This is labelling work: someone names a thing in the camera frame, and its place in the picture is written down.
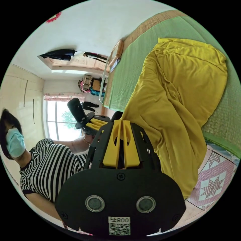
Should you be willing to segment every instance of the red decoration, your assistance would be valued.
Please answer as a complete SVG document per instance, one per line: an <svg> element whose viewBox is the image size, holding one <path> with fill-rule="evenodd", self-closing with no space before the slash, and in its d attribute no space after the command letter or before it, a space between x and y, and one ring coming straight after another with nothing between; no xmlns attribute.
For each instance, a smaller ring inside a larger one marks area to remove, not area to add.
<svg viewBox="0 0 241 241"><path fill-rule="evenodd" d="M51 17L50 19L48 19L48 20L46 21L46 23L51 23L51 22L53 22L53 21L56 20L60 15L61 15L61 12L55 14L53 17Z"/></svg>

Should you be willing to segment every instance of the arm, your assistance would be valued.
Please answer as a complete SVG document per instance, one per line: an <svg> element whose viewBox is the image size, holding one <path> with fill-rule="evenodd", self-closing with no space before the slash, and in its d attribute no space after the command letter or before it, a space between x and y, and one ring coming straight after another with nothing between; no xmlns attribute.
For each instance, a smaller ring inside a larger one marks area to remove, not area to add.
<svg viewBox="0 0 241 241"><path fill-rule="evenodd" d="M60 218L55 209L54 204L47 200L45 197L41 196L38 193L30 193L26 194L25 196L34 206L39 208L41 211L47 213L49 216L53 218L62 221L62 219Z"/></svg>
<svg viewBox="0 0 241 241"><path fill-rule="evenodd" d="M84 152L89 148L89 145L93 141L93 136L84 135L74 141L53 141L54 144L61 144L69 147L72 153L77 154Z"/></svg>

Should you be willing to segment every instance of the cabinet handle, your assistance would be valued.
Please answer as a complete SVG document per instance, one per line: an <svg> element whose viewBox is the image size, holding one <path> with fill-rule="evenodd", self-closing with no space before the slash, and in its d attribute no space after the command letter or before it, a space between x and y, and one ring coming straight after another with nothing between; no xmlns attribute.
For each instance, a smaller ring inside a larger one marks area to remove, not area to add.
<svg viewBox="0 0 241 241"><path fill-rule="evenodd" d="M25 97L26 97L27 85L28 85L28 80L26 82L25 91L24 91L23 107L25 107Z"/></svg>
<svg viewBox="0 0 241 241"><path fill-rule="evenodd" d="M33 99L33 124L35 125L35 122L34 122L34 99Z"/></svg>

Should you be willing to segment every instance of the hand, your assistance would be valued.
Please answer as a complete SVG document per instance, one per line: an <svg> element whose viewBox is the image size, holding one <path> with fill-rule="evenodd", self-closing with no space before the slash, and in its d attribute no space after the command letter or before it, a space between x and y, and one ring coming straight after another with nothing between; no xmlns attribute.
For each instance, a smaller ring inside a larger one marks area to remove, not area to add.
<svg viewBox="0 0 241 241"><path fill-rule="evenodd" d="M86 133L84 133L84 139L86 142L89 142L90 144L93 142L95 136L91 136L91 135L87 135Z"/></svg>

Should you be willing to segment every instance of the curtain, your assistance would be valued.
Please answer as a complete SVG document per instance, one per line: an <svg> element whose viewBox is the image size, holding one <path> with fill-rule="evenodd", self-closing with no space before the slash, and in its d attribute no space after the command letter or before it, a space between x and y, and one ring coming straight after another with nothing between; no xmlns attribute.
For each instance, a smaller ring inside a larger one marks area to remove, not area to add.
<svg viewBox="0 0 241 241"><path fill-rule="evenodd" d="M78 98L80 102L85 101L85 96L81 93L45 93L44 94L44 100L46 101L69 102L73 98Z"/></svg>

